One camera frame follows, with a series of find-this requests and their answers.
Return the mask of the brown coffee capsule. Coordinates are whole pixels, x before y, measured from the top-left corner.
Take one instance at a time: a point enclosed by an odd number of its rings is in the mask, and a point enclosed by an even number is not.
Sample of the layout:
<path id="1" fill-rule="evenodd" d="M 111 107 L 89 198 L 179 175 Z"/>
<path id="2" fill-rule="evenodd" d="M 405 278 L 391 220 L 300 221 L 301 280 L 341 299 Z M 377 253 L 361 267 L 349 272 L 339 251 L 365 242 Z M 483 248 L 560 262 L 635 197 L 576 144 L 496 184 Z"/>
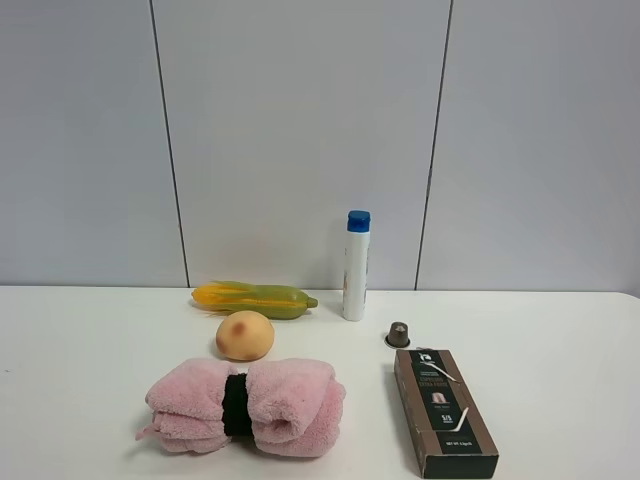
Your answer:
<path id="1" fill-rule="evenodd" d="M 406 323 L 393 322 L 385 336 L 385 344 L 394 349 L 405 349 L 410 345 L 409 328 Z"/>

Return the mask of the brown coffee capsule box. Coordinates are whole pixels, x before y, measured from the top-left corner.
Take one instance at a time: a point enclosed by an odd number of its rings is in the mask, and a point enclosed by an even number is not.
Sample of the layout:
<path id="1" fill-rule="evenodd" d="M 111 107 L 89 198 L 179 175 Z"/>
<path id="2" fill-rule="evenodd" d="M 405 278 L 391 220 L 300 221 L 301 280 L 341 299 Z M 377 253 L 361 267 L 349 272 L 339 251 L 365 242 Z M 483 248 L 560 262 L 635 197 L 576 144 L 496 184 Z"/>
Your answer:
<path id="1" fill-rule="evenodd" d="M 398 350 L 394 376 L 419 475 L 491 479 L 499 451 L 448 350 Z"/>

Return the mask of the toy potato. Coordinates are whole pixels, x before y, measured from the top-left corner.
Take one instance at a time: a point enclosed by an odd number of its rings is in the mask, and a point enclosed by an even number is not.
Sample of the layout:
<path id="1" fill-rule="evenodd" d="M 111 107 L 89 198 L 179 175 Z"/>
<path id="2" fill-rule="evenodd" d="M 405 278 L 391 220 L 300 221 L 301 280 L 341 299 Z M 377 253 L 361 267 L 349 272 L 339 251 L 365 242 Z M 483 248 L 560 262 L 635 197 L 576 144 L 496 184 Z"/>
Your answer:
<path id="1" fill-rule="evenodd" d="M 267 317 L 254 311 L 240 311 L 220 323 L 215 345 L 225 358 L 249 362 L 264 357 L 274 340 L 275 330 Z"/>

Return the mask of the toy corn cob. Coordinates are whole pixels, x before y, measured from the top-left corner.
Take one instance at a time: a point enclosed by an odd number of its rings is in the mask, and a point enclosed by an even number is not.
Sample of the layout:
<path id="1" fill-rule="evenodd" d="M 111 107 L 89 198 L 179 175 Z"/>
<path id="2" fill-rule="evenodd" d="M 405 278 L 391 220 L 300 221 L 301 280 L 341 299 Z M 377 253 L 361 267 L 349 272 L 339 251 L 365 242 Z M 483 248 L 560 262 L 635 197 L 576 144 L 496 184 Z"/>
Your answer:
<path id="1" fill-rule="evenodd" d="M 296 287 L 236 281 L 212 282 L 191 296 L 198 307 L 216 314 L 253 311 L 275 320 L 294 320 L 318 306 L 317 299 Z"/>

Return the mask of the black band on towel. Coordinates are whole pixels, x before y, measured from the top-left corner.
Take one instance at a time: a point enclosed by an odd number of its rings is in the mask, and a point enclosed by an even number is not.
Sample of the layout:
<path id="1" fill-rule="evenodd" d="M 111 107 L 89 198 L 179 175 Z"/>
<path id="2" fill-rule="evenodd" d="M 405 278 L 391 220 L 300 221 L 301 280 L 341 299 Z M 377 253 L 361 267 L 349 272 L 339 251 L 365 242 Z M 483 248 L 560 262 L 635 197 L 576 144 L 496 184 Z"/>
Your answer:
<path id="1" fill-rule="evenodd" d="M 229 375 L 226 379 L 222 422 L 227 437 L 253 437 L 246 380 L 246 373 Z"/>

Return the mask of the white bottle blue cap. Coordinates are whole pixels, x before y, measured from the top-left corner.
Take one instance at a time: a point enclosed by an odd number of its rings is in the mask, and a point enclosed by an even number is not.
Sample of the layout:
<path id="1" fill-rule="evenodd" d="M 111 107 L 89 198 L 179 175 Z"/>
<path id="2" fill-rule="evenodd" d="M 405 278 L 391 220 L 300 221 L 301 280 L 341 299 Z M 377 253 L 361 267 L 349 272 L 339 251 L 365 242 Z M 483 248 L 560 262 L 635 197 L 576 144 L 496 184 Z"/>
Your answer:
<path id="1" fill-rule="evenodd" d="M 345 265 L 343 277 L 343 318 L 360 321 L 364 316 L 371 215 L 352 210 L 347 217 Z"/>

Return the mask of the pink rolled towel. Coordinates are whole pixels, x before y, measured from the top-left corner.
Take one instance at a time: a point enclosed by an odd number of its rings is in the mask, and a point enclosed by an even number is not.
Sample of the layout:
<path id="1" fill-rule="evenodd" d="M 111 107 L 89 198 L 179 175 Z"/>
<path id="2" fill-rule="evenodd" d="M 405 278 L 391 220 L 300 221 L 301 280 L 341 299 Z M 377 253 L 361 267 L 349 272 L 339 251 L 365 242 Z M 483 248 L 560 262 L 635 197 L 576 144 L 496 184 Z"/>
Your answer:
<path id="1" fill-rule="evenodd" d="M 222 422 L 225 383 L 240 372 L 228 362 L 189 359 L 148 391 L 152 421 L 137 439 L 152 437 L 172 453 L 215 452 L 234 438 Z M 255 446 L 272 455 L 317 458 L 340 434 L 345 388 L 333 367 L 311 359 L 261 361 L 246 372 Z"/>

